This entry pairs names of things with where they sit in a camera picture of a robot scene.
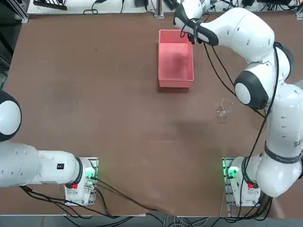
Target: green light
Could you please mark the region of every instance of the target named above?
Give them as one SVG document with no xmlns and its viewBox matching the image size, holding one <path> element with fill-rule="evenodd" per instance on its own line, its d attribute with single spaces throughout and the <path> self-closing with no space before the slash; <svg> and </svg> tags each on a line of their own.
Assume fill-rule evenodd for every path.
<svg viewBox="0 0 303 227">
<path fill-rule="evenodd" d="M 229 167 L 228 169 L 228 175 L 231 179 L 235 178 L 236 175 L 237 175 L 237 172 L 238 172 L 239 168 L 236 167 L 236 166 L 231 166 Z"/>
</svg>

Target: floor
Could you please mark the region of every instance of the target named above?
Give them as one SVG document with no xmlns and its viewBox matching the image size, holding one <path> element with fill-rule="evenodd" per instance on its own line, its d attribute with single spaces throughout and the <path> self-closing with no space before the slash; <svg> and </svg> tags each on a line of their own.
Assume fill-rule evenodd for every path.
<svg viewBox="0 0 303 227">
<path fill-rule="evenodd" d="M 160 212 L 154 213 L 158 218 L 163 220 L 164 214 Z M 210 227 L 217 218 L 210 218 L 208 222 L 204 225 L 205 227 Z M 169 219 L 169 224 L 172 223 L 172 216 Z M 81 227 L 97 227 L 100 225 L 111 223 L 112 221 L 105 217 L 94 216 L 89 220 L 74 219 L 74 221 Z M 285 220 L 285 219 L 272 219 L 267 218 L 264 221 L 255 220 L 243 220 L 235 224 L 228 224 L 224 220 L 220 220 L 216 223 L 215 227 L 301 227 L 303 225 L 303 219 L 296 220 Z M 0 217 L 1 227 L 16 227 L 16 226 L 31 226 L 31 227 L 74 227 L 72 223 L 67 221 L 62 216 L 2 216 Z M 152 216 L 146 217 L 135 217 L 132 220 L 120 225 L 120 227 L 161 227 L 162 224 L 153 218 Z"/>
</svg>

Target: cable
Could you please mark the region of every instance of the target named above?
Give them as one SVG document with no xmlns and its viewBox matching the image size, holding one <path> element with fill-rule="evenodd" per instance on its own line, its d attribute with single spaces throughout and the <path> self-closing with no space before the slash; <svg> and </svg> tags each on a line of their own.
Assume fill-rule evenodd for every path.
<svg viewBox="0 0 303 227">
<path fill-rule="evenodd" d="M 62 209 L 65 213 L 67 213 L 69 216 L 71 216 L 71 217 L 73 217 L 73 218 L 91 219 L 91 217 L 92 217 L 92 216 L 90 216 L 90 217 L 84 217 L 84 216 L 80 215 L 74 208 L 72 208 L 72 207 L 70 207 L 70 206 L 68 206 L 68 205 L 66 205 L 66 204 L 64 204 L 64 203 L 55 202 L 55 201 L 52 201 L 52 200 L 50 200 L 50 199 L 42 199 L 42 198 L 36 197 L 36 196 L 34 196 L 34 195 L 31 195 L 29 192 L 27 192 L 26 189 L 23 189 L 23 191 L 24 191 L 27 195 L 29 195 L 30 197 L 32 197 L 32 198 L 34 198 L 34 199 L 41 200 L 41 201 L 46 201 L 46 202 L 50 202 L 50 203 L 53 203 L 53 204 L 57 205 L 60 209 Z M 71 209 L 77 216 L 74 216 L 74 215 L 70 214 L 70 213 L 69 213 L 67 210 L 65 210 L 63 207 L 59 206 L 59 204 L 61 204 L 61 205 L 65 206 L 65 207 Z"/>
<path fill-rule="evenodd" d="M 269 214 L 269 211 L 270 211 L 270 208 L 271 208 L 272 202 L 273 202 L 273 198 L 270 198 L 269 208 L 268 208 L 267 213 L 266 213 L 266 215 L 264 216 L 264 218 L 262 218 L 262 219 L 256 219 L 256 218 L 255 218 L 255 220 L 257 220 L 257 221 L 264 221 L 264 220 L 267 218 L 267 216 L 268 216 L 268 214 Z"/>
<path fill-rule="evenodd" d="M 196 220 L 194 222 L 190 222 L 187 218 L 184 218 L 184 219 L 187 221 L 187 222 L 184 221 L 184 223 L 186 223 L 187 225 L 190 225 L 191 227 L 201 227 L 208 221 L 209 218 L 202 218 L 202 219 Z"/>
<path fill-rule="evenodd" d="M 124 2 L 125 2 L 125 0 L 122 0 L 122 7 L 121 7 L 121 11 L 120 11 L 120 13 L 122 13 L 122 11 L 123 11 Z"/>
<path fill-rule="evenodd" d="M 117 222 L 114 222 L 114 223 L 110 223 L 110 224 L 105 224 L 105 225 L 101 225 L 101 226 L 97 226 L 97 227 L 115 227 L 115 226 L 119 226 L 131 219 L 133 219 L 134 217 L 127 217 L 123 220 L 120 220 L 120 221 L 117 221 Z"/>
<path fill-rule="evenodd" d="M 209 16 L 210 16 L 210 13 L 205 13 L 204 15 L 208 15 L 207 16 L 207 18 L 203 21 L 203 23 L 205 23 L 207 20 L 208 20 L 208 18 L 209 18 Z M 199 20 L 199 18 L 191 18 L 189 21 L 195 21 L 196 20 L 196 22 Z M 185 34 L 186 34 L 186 32 L 183 32 L 183 30 L 184 30 L 184 28 L 186 27 L 186 24 L 184 24 L 183 25 L 183 27 L 182 27 L 182 29 L 181 29 L 181 32 L 180 32 L 180 38 L 183 38 L 184 36 L 185 36 Z"/>
<path fill-rule="evenodd" d="M 215 224 L 220 220 L 220 219 L 223 219 L 222 217 L 219 217 L 210 227 L 214 227 Z"/>
<path fill-rule="evenodd" d="M 263 9 L 265 9 L 265 7 L 267 6 L 267 2 L 268 1 L 266 1 L 265 6 L 260 11 L 263 11 Z"/>
<path fill-rule="evenodd" d="M 154 11 L 157 12 L 157 10 L 155 8 L 155 5 L 153 4 L 152 0 L 151 0 L 151 4 L 152 4 L 152 7 L 153 7 Z"/>
<path fill-rule="evenodd" d="M 64 216 L 64 218 L 66 218 L 69 222 L 73 223 L 75 226 L 82 227 L 79 224 L 75 223 L 74 221 L 70 220 L 68 217 Z M 121 224 L 129 221 L 132 218 L 134 218 L 134 217 L 127 217 L 127 218 L 122 219 L 120 221 L 117 221 L 117 222 L 114 222 L 114 223 L 110 223 L 110 224 L 101 225 L 101 226 L 97 226 L 97 227 L 115 227 L 115 226 L 121 225 Z"/>
<path fill-rule="evenodd" d="M 157 216 L 151 214 L 151 213 L 147 213 L 146 215 L 150 215 L 152 217 L 154 217 L 155 219 L 157 219 L 159 222 L 161 222 L 162 225 L 164 225 L 163 221 L 160 220 L 160 218 L 158 218 Z"/>
<path fill-rule="evenodd" d="M 83 15 L 85 15 L 86 12 L 91 12 L 92 14 L 98 14 L 98 10 L 94 9 L 94 5 L 97 3 L 98 0 L 96 0 L 92 5 L 91 9 L 86 9 L 83 11 Z"/>
<path fill-rule="evenodd" d="M 227 0 L 220 0 L 220 1 L 225 2 L 226 4 L 228 4 L 229 6 L 232 6 L 234 8 L 237 7 L 236 5 L 232 4 L 231 2 L 228 2 Z"/>
<path fill-rule="evenodd" d="M 150 208 L 150 207 L 147 207 L 139 202 L 137 202 L 136 200 L 132 199 L 131 197 L 123 194 L 122 192 L 118 191 L 117 189 L 115 189 L 114 187 L 110 186 L 109 184 L 107 184 L 106 182 L 100 180 L 100 179 L 97 179 L 95 177 L 91 177 L 92 180 L 97 180 L 99 182 L 101 182 L 102 184 L 106 185 L 107 187 L 109 187 L 110 189 L 112 189 L 113 191 L 115 191 L 116 193 L 118 193 L 119 195 L 121 195 L 122 197 L 124 197 L 125 199 L 128 199 L 130 201 L 132 201 L 133 203 L 139 205 L 140 207 L 144 208 L 144 209 L 147 209 L 147 210 L 151 210 L 151 211 L 158 211 L 156 209 L 153 209 L 153 208 Z"/>
<path fill-rule="evenodd" d="M 215 72 L 217 78 L 220 80 L 220 82 L 223 84 L 223 86 L 224 86 L 229 92 L 231 92 L 234 96 L 236 96 L 236 94 L 235 94 L 232 90 L 230 90 L 230 88 L 223 82 L 223 80 L 222 80 L 221 77 L 219 76 L 219 74 L 218 74 L 217 70 L 215 69 L 214 64 L 213 64 L 213 62 L 212 62 L 212 60 L 211 60 L 211 58 L 210 58 L 210 56 L 209 56 L 209 52 L 208 52 L 207 47 L 206 47 L 206 45 L 205 45 L 204 42 L 203 42 L 203 45 L 204 45 L 204 48 L 205 48 L 205 51 L 206 51 L 206 55 L 207 55 L 207 57 L 208 57 L 208 60 L 209 60 L 209 62 L 210 62 L 210 64 L 211 64 L 211 66 L 212 66 L 212 68 L 213 68 L 213 70 L 214 70 L 214 72 Z"/>
<path fill-rule="evenodd" d="M 205 43 L 203 43 L 203 44 L 204 44 L 204 47 L 205 47 L 205 50 L 206 50 L 207 57 L 208 57 L 208 59 L 210 60 L 210 63 L 211 63 L 211 65 L 212 65 L 212 67 L 213 67 L 213 69 L 214 69 L 214 71 L 215 71 L 217 77 L 218 77 L 219 80 L 223 83 L 222 79 L 221 79 L 220 76 L 217 74 L 217 72 L 216 72 L 216 70 L 215 70 L 215 68 L 214 68 L 214 65 L 213 65 L 213 63 L 212 63 L 212 61 L 211 61 L 211 59 L 210 59 L 210 57 L 209 57 L 209 53 L 208 53 L 208 50 L 207 50 L 207 47 L 206 47 Z M 250 152 L 250 154 L 249 154 L 249 156 L 248 156 L 248 159 L 247 159 L 247 161 L 246 161 L 246 163 L 245 163 L 245 167 L 244 167 L 245 170 L 247 170 L 248 163 L 249 163 L 250 158 L 251 158 L 251 156 L 252 156 L 252 154 L 253 154 L 253 152 L 254 152 L 254 150 L 255 150 L 256 144 L 257 144 L 257 142 L 258 142 L 258 140 L 259 140 L 259 138 L 260 138 L 260 135 L 261 135 L 261 133 L 262 133 L 262 131 L 263 131 L 265 122 L 266 122 L 266 120 L 267 120 L 267 118 L 268 118 L 268 116 L 269 116 L 269 114 L 270 114 L 271 108 L 272 108 L 273 103 L 274 103 L 274 100 L 275 100 L 276 90 L 277 90 L 277 85 L 278 85 L 278 77 L 279 77 L 279 58 L 278 58 L 278 54 L 277 54 L 277 50 L 276 50 L 276 46 L 278 46 L 278 45 L 281 45 L 281 44 L 278 43 L 278 42 L 275 42 L 275 43 L 274 43 L 274 46 L 273 46 L 274 52 L 275 52 L 275 60 L 276 60 L 276 80 L 275 80 L 275 86 L 274 86 L 273 96 L 272 96 L 271 102 L 270 102 L 270 104 L 269 104 L 268 110 L 267 110 L 267 112 L 266 112 L 266 115 L 265 115 L 265 117 L 264 117 L 264 120 L 263 120 L 263 122 L 262 122 L 262 125 L 261 125 L 261 127 L 260 127 L 260 129 L 259 129 L 259 132 L 258 132 L 258 134 L 257 134 L 257 138 L 256 138 L 256 140 L 255 140 L 255 142 L 254 142 L 254 145 L 253 145 L 253 147 L 252 147 L 252 149 L 251 149 L 251 152 Z M 246 218 L 246 216 L 244 216 L 243 218 L 240 218 L 243 182 L 244 182 L 244 178 L 242 179 L 241 189 L 240 189 L 240 208 L 239 208 L 239 213 L 238 213 L 237 217 L 234 218 L 235 220 L 230 220 L 230 219 L 227 219 L 227 218 L 219 217 L 219 218 L 211 225 L 211 227 L 213 227 L 220 219 L 224 219 L 225 221 L 230 222 L 230 223 L 235 223 L 235 222 L 238 221 L 238 220 L 242 220 L 242 219 L 245 219 L 245 218 Z M 269 211 L 270 211 L 271 204 L 272 204 L 272 198 L 270 197 L 270 198 L 268 199 L 268 201 L 269 201 L 269 208 L 268 208 L 268 210 L 267 210 L 267 213 L 266 213 L 265 217 L 264 217 L 263 219 L 261 219 L 261 220 L 264 220 L 264 219 L 268 216 L 268 213 L 269 213 Z M 253 216 L 253 217 L 249 217 L 249 219 L 250 219 L 250 218 L 257 218 L 259 215 L 262 215 L 263 211 L 262 211 L 262 212 L 258 212 L 258 213 L 257 213 L 255 216 Z"/>
<path fill-rule="evenodd" d="M 227 70 L 226 70 L 224 64 L 222 63 L 221 59 L 219 58 L 219 56 L 218 56 L 218 54 L 217 54 L 217 52 L 216 52 L 216 50 L 214 49 L 213 46 L 212 46 L 212 49 L 213 49 L 213 52 L 214 52 L 215 56 L 217 57 L 219 63 L 221 64 L 222 68 L 224 69 L 224 71 L 225 71 L 225 73 L 226 73 L 226 75 L 227 75 L 229 81 L 230 81 L 231 84 L 234 86 L 234 82 L 232 81 L 232 79 L 231 79 L 229 73 L 227 72 Z M 250 107 L 250 108 L 251 108 L 254 112 L 256 112 L 257 114 L 259 114 L 260 116 L 262 116 L 262 117 L 264 118 L 264 115 L 261 114 L 256 108 L 253 108 L 253 107 Z"/>
<path fill-rule="evenodd" d="M 261 132 L 262 132 L 262 130 L 263 130 L 263 128 L 264 128 L 265 122 L 266 122 L 266 120 L 267 120 L 267 118 L 268 118 L 268 116 L 269 116 L 269 114 L 270 114 L 271 108 L 272 108 L 272 106 L 273 106 L 273 104 L 274 104 L 274 100 L 275 100 L 275 96 L 276 96 L 276 89 L 277 89 L 277 87 L 278 87 L 278 80 L 279 80 L 279 58 L 278 58 L 278 53 L 277 53 L 277 50 L 276 50 L 276 45 L 280 45 L 280 44 L 277 43 L 277 42 L 275 42 L 275 44 L 274 44 L 274 51 L 275 51 L 275 57 L 276 57 L 276 81 L 275 81 L 275 87 L 274 87 L 273 97 L 272 97 L 271 102 L 270 102 L 270 104 L 269 104 L 267 113 L 266 113 L 265 118 L 264 118 L 264 120 L 263 120 L 263 122 L 262 122 L 262 125 L 261 125 L 261 127 L 260 127 L 259 133 L 258 133 L 257 138 L 256 138 L 256 140 L 255 140 L 255 143 L 254 143 L 254 145 L 253 145 L 253 147 L 252 147 L 252 149 L 251 149 L 250 155 L 248 156 L 248 159 L 247 159 L 247 162 L 246 162 L 246 165 L 245 165 L 245 169 L 247 169 L 247 167 L 248 167 L 248 163 L 249 163 L 249 161 L 250 161 L 250 158 L 251 158 L 251 156 L 252 156 L 252 153 L 253 153 L 254 150 L 255 150 L 255 147 L 256 147 L 257 142 L 258 142 L 258 140 L 259 140 L 259 138 L 260 138 Z"/>
<path fill-rule="evenodd" d="M 86 210 L 89 210 L 89 211 L 95 212 L 95 213 L 97 213 L 97 214 L 100 214 L 100 215 L 109 217 L 108 215 L 103 214 L 103 213 L 101 213 L 101 212 L 99 212 L 99 211 L 97 211 L 97 210 L 88 208 L 88 207 L 86 207 L 86 206 L 83 206 L 83 205 L 81 205 L 81 204 L 79 204 L 79 203 L 76 203 L 76 202 L 73 202 L 73 201 L 70 201 L 70 200 L 59 199 L 59 198 L 54 198 L 54 197 L 51 197 L 51 196 L 47 196 L 47 195 L 44 195 L 44 194 L 35 192 L 34 190 L 32 190 L 31 188 L 29 188 L 29 187 L 27 187 L 27 186 L 21 187 L 21 188 L 22 188 L 25 192 L 32 193 L 32 194 L 35 194 L 35 195 L 44 197 L 46 200 L 47 200 L 47 199 L 50 199 L 50 200 L 52 200 L 52 201 L 55 200 L 55 201 L 62 201 L 62 202 L 64 202 L 64 203 L 66 203 L 66 202 L 72 203 L 72 204 L 78 205 L 79 207 L 82 207 L 82 208 L 84 208 L 84 209 L 86 209 Z"/>
<path fill-rule="evenodd" d="M 222 63 L 221 59 L 220 59 L 220 58 L 219 58 L 219 56 L 217 55 L 217 52 L 216 52 L 216 50 L 214 49 L 214 47 L 213 47 L 213 46 L 212 46 L 212 49 L 213 49 L 214 54 L 216 55 L 216 57 L 217 57 L 218 61 L 219 61 L 219 62 L 220 62 L 220 64 L 222 65 L 222 68 L 223 68 L 223 69 L 224 69 L 224 71 L 226 72 L 226 75 L 227 75 L 227 77 L 228 77 L 229 81 L 230 81 L 230 82 L 231 82 L 231 84 L 234 86 L 234 85 L 235 85 L 235 84 L 234 84 L 234 82 L 232 81 L 232 79 L 231 79 L 231 77 L 230 77 L 229 73 L 227 72 L 227 70 L 226 70 L 225 66 L 223 65 L 223 63 Z"/>
<path fill-rule="evenodd" d="M 107 205 L 106 205 L 104 196 L 103 196 L 103 194 L 101 193 L 101 191 L 100 191 L 97 187 L 95 187 L 95 190 L 96 190 L 96 192 L 100 195 L 100 197 L 101 197 L 101 199 L 102 199 L 105 213 L 106 213 L 110 218 L 118 218 L 119 216 L 112 216 L 112 215 L 110 214 L 110 212 L 108 211 L 108 208 L 107 208 Z"/>
</svg>

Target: metal frame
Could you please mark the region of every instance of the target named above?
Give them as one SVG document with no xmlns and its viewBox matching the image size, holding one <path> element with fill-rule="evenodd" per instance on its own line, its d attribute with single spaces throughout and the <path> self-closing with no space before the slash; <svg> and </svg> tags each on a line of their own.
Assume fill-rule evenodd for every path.
<svg viewBox="0 0 303 227">
<path fill-rule="evenodd" d="M 155 18 L 164 18 L 164 13 L 162 12 L 162 0 L 157 0 L 156 12 L 154 14 Z"/>
<path fill-rule="evenodd" d="M 27 8 L 28 5 L 22 0 L 19 3 L 17 0 L 6 0 L 7 3 L 13 8 L 14 12 L 20 17 L 22 23 L 28 23 Z"/>
</svg>

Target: equipment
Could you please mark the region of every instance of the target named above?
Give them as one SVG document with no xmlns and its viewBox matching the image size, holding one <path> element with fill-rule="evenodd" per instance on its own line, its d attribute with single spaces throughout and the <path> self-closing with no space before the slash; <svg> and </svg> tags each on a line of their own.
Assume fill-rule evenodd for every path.
<svg viewBox="0 0 303 227">
<path fill-rule="evenodd" d="M 237 157 L 229 169 L 236 205 L 254 206 L 260 191 L 277 197 L 302 176 L 303 92 L 285 83 L 294 58 L 287 48 L 274 46 L 275 34 L 262 19 L 246 9 L 233 8 L 203 23 L 199 18 L 209 4 L 209 0 L 184 0 L 176 7 L 174 25 L 182 28 L 193 44 L 230 47 L 246 60 L 248 67 L 234 82 L 241 103 L 267 113 L 275 97 L 267 118 L 265 152 Z"/>
<path fill-rule="evenodd" d="M 236 204 L 254 206 L 260 191 L 277 197 L 302 175 L 303 94 L 299 87 L 285 83 L 294 68 L 293 56 L 285 47 L 274 46 L 274 32 L 263 20 L 246 9 L 233 8 L 203 23 L 199 18 L 209 4 L 209 0 L 185 0 L 176 7 L 174 25 L 188 33 L 192 43 L 230 47 L 248 64 L 235 80 L 234 90 L 244 105 L 267 112 L 265 153 L 235 158 L 228 175 Z M 65 184 L 66 200 L 93 203 L 98 159 L 37 151 L 7 141 L 21 122 L 17 101 L 0 91 L 0 187 Z"/>
<path fill-rule="evenodd" d="M 0 91 L 0 187 L 65 184 L 66 200 L 93 204 L 96 181 L 91 177 L 97 177 L 98 160 L 7 141 L 18 132 L 21 122 L 18 102 Z"/>
</svg>

